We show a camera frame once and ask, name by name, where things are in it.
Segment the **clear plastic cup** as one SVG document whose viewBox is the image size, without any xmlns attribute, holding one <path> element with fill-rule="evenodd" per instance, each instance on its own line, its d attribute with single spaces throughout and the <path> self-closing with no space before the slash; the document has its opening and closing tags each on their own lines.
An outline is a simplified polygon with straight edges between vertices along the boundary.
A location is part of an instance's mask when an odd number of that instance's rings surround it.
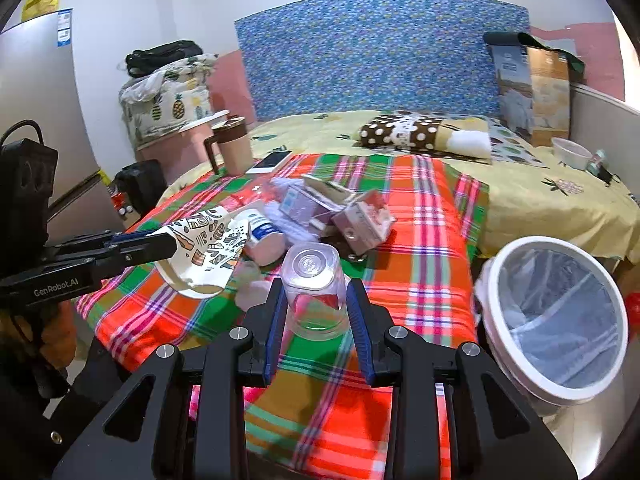
<svg viewBox="0 0 640 480">
<path fill-rule="evenodd" d="M 286 326 L 296 336 L 327 341 L 349 328 L 347 280 L 338 251 L 328 244 L 293 245 L 280 267 L 288 314 Z"/>
<path fill-rule="evenodd" d="M 270 283 L 253 261 L 240 262 L 234 270 L 233 278 L 236 285 L 234 301 L 243 312 L 247 312 L 252 307 L 260 306 L 267 300 Z"/>
</svg>

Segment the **patterned paper cup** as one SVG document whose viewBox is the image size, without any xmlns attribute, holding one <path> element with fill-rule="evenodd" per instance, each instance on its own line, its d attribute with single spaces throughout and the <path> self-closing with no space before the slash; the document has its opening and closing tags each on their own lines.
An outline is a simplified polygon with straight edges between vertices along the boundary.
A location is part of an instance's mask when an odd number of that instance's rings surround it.
<svg viewBox="0 0 640 480">
<path fill-rule="evenodd" d="M 154 262 L 163 280 L 183 296 L 207 299 L 232 278 L 248 239 L 248 221 L 216 206 L 161 226 L 155 234 L 168 234 L 177 244 L 171 257 Z"/>
</svg>

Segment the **pink crushed carton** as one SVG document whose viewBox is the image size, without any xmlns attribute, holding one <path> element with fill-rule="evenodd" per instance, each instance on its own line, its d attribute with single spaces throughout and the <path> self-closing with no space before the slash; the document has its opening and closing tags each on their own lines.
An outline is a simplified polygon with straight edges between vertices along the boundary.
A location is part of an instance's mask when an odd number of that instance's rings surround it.
<svg viewBox="0 0 640 480">
<path fill-rule="evenodd" d="M 331 221 L 352 252 L 362 256 L 386 242 L 396 218 L 383 195 L 369 190 L 356 196 Z"/>
</svg>

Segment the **white blue yogurt cup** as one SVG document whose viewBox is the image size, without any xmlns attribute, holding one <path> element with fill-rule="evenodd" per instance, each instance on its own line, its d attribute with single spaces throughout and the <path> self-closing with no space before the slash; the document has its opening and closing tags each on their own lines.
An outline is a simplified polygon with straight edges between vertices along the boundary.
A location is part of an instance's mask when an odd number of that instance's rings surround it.
<svg viewBox="0 0 640 480">
<path fill-rule="evenodd" d="M 235 220 L 247 227 L 244 252 L 258 266 L 269 266 L 286 251 L 286 236 L 258 209 L 245 209 Z"/>
</svg>

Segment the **white round trash bin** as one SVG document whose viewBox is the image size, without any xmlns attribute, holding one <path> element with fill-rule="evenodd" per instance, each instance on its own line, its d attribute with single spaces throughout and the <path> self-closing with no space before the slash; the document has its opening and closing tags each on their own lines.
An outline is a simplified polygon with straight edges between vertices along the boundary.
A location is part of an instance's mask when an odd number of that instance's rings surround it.
<svg viewBox="0 0 640 480">
<path fill-rule="evenodd" d="M 538 414 L 591 401 L 620 371 L 623 298 L 579 247 L 548 236 L 514 240 L 482 265 L 474 294 L 490 353 Z"/>
</svg>

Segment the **black bag on floor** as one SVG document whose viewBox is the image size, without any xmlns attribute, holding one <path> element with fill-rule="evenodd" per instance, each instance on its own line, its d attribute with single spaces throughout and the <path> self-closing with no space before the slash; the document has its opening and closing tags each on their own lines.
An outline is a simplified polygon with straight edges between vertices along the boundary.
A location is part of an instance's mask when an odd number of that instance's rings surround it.
<svg viewBox="0 0 640 480">
<path fill-rule="evenodd" d="M 157 159 L 135 162 L 122 168 L 115 176 L 115 183 L 120 192 L 128 195 L 131 205 L 141 217 L 156 207 L 168 188 L 162 166 Z"/>
</svg>

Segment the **purple milk carton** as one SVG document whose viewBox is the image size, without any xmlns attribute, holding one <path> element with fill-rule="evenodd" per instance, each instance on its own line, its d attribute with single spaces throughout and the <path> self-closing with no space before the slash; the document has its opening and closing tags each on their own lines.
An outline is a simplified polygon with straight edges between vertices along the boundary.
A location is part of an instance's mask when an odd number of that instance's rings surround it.
<svg viewBox="0 0 640 480">
<path fill-rule="evenodd" d="M 274 186 L 280 213 L 320 238 L 337 232 L 331 218 L 357 196 L 337 182 L 310 174 L 301 179 L 280 179 Z"/>
</svg>

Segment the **pineapple print folded quilt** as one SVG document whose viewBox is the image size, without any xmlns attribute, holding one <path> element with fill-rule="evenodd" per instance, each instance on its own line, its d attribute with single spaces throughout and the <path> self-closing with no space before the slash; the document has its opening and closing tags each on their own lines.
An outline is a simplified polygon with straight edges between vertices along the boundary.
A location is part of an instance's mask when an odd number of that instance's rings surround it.
<svg viewBox="0 0 640 480">
<path fill-rule="evenodd" d="M 135 150 L 215 113 L 207 83 L 216 63 L 216 55 L 198 54 L 122 86 L 119 104 Z"/>
</svg>

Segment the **silver refrigerator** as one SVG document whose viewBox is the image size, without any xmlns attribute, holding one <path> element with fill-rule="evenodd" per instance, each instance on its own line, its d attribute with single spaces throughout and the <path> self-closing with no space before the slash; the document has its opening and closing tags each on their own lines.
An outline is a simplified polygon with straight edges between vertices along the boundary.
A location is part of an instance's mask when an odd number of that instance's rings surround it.
<svg viewBox="0 0 640 480">
<path fill-rule="evenodd" d="M 32 119 L 58 152 L 48 219 L 50 240 L 124 224 L 102 182 L 74 72 L 72 10 L 49 13 L 2 32 L 1 129 Z"/>
</svg>

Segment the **black clothing bundle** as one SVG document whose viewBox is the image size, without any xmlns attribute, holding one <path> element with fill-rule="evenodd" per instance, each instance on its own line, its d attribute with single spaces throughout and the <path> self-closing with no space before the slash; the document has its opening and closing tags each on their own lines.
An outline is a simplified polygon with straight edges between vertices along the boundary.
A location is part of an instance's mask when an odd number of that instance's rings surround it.
<svg viewBox="0 0 640 480">
<path fill-rule="evenodd" d="M 148 50 L 133 50 L 125 58 L 127 74 L 131 78 L 149 76 L 167 64 L 202 53 L 202 48 L 192 40 L 177 40 Z"/>
</svg>

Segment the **white smartphone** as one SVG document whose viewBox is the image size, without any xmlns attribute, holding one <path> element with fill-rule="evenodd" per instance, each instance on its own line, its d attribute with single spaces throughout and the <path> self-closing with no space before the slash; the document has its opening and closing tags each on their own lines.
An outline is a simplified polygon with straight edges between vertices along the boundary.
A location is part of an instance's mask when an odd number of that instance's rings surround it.
<svg viewBox="0 0 640 480">
<path fill-rule="evenodd" d="M 256 162 L 246 170 L 246 174 L 272 174 L 287 162 L 293 153 L 291 151 L 274 151 Z"/>
</svg>

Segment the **yellow pineapple bed sheet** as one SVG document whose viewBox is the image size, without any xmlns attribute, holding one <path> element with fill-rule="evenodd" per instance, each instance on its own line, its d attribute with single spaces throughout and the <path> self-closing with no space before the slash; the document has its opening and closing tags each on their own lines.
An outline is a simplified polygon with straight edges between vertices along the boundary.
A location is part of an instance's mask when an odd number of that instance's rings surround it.
<svg viewBox="0 0 640 480">
<path fill-rule="evenodd" d="M 250 130 L 256 158 L 274 150 L 296 154 L 371 156 L 358 141 L 376 110 L 303 114 L 263 122 Z M 480 252 L 491 257 L 523 236 L 566 240 L 599 258 L 639 261 L 639 207 L 620 181 L 605 184 L 587 171 L 565 166 L 551 148 L 533 148 L 483 115 L 446 114 L 461 130 L 485 130 L 494 159 L 447 158 L 446 164 L 488 185 Z"/>
</svg>

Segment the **small green bottle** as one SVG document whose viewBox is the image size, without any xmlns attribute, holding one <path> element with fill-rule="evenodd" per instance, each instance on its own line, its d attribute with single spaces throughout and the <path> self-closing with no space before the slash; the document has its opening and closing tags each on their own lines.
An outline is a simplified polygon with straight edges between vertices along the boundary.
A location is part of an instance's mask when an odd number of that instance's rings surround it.
<svg viewBox="0 0 640 480">
<path fill-rule="evenodd" d="M 592 155 L 590 161 L 588 162 L 586 170 L 597 177 L 600 174 L 603 163 L 605 162 L 606 156 L 605 151 L 597 150 Z"/>
</svg>

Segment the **blue patterned headboard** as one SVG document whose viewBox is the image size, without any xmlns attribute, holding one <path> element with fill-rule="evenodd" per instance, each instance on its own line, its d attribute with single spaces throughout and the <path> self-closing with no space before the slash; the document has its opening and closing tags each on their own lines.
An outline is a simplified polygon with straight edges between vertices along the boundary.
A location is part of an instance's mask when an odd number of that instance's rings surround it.
<svg viewBox="0 0 640 480">
<path fill-rule="evenodd" d="M 500 0 L 300 0 L 235 22 L 260 120 L 339 110 L 495 115 L 483 39 L 526 32 Z"/>
</svg>

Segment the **white bed side panel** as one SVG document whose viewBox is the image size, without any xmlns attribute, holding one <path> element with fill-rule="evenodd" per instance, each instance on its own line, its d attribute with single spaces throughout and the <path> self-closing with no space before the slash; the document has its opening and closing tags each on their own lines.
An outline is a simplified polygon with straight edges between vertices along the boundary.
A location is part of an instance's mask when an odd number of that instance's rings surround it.
<svg viewBox="0 0 640 480">
<path fill-rule="evenodd" d="M 608 168 L 635 196 L 640 185 L 638 110 L 605 93 L 570 86 L 570 140 L 595 153 L 605 152 Z"/>
</svg>

